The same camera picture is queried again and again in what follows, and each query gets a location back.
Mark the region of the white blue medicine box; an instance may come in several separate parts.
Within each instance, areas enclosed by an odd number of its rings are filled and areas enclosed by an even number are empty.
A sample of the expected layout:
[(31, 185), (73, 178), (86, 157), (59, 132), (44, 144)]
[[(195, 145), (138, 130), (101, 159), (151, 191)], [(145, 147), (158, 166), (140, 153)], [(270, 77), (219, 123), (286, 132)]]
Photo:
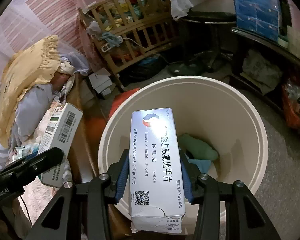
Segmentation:
[(134, 231), (182, 232), (183, 176), (171, 108), (132, 113), (129, 214)]

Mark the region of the green white medicine box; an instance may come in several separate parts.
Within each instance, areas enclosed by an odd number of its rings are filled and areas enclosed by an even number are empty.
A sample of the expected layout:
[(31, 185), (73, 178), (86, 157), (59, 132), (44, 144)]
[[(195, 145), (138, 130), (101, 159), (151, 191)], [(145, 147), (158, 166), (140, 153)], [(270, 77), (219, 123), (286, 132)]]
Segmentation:
[(41, 183), (51, 187), (61, 187), (72, 180), (68, 153), (77, 131), (82, 111), (71, 103), (56, 107), (48, 118), (47, 127), (42, 136), (38, 153), (57, 147), (64, 152), (63, 160), (58, 165), (42, 173)]

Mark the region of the green cloth rag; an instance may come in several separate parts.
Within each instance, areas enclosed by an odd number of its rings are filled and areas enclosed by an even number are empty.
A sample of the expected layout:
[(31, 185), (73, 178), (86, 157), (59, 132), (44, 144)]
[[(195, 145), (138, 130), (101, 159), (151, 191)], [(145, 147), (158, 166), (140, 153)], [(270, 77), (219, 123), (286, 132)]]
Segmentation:
[(178, 136), (178, 145), (182, 150), (189, 151), (194, 159), (215, 161), (219, 157), (208, 143), (187, 133)]

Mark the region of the beige trash bin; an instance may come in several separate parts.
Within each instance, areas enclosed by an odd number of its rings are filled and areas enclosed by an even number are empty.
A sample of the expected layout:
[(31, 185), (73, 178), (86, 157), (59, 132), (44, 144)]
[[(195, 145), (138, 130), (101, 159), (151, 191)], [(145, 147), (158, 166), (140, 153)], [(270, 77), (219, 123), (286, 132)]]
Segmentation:
[(210, 144), (220, 155), (218, 181), (243, 181), (259, 188), (268, 160), (268, 140), (252, 103), (231, 86), (208, 77), (181, 76), (150, 84), (128, 98), (109, 119), (98, 149), (98, 169), (106, 172), (129, 147), (134, 111), (171, 108), (178, 134)]

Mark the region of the lavender grey duvet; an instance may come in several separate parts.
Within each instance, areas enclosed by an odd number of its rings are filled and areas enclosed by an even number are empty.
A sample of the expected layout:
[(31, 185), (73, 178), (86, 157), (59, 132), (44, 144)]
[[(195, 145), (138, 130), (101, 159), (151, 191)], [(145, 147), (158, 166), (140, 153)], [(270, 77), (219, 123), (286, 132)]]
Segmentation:
[(46, 84), (34, 85), (18, 103), (15, 111), (11, 136), (8, 146), (0, 143), (0, 170), (12, 160), (12, 151), (33, 137), (45, 113), (57, 100), (64, 103), (74, 84), (75, 74), (86, 75), (89, 64), (85, 56), (70, 52), (61, 55), (61, 66), (58, 67), (52, 80)]

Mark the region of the yellow blanket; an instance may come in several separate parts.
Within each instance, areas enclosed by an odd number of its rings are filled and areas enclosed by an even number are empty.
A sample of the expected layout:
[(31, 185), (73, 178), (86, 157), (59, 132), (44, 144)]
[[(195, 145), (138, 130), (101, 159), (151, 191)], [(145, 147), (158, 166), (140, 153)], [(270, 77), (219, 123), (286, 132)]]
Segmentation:
[(34, 85), (49, 83), (61, 63), (59, 38), (49, 35), (13, 55), (0, 86), (0, 143), (8, 147), (19, 101)]

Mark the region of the wooden baby crib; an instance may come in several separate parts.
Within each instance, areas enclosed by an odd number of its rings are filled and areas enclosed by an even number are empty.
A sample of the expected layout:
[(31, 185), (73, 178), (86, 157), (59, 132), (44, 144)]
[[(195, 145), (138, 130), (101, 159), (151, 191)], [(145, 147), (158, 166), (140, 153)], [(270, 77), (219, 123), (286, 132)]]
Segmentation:
[(104, 0), (78, 12), (119, 86), (121, 71), (169, 48), (174, 38), (170, 0)]

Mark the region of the blue plastic wrapped pack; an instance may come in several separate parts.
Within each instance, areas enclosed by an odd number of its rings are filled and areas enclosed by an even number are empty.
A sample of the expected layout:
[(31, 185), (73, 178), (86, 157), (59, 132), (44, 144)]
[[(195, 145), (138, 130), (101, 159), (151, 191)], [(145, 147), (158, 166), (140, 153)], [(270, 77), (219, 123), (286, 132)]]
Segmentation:
[(234, 0), (237, 27), (278, 41), (279, 0)]

